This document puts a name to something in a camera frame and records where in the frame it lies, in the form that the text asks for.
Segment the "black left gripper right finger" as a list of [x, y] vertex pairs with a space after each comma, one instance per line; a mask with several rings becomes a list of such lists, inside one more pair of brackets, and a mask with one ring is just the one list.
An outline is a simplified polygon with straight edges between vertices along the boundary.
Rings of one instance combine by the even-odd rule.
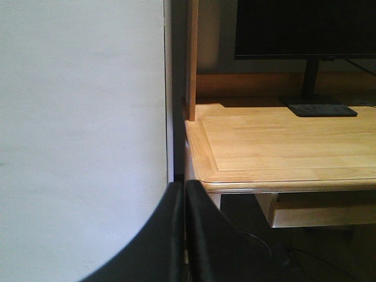
[[186, 236], [194, 281], [271, 281], [269, 258], [237, 231], [198, 180], [186, 191]]

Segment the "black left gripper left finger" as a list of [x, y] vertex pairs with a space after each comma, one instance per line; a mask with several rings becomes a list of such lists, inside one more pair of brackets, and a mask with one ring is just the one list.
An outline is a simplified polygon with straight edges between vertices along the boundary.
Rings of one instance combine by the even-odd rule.
[[184, 191], [172, 182], [138, 234], [83, 281], [181, 281], [183, 239]]

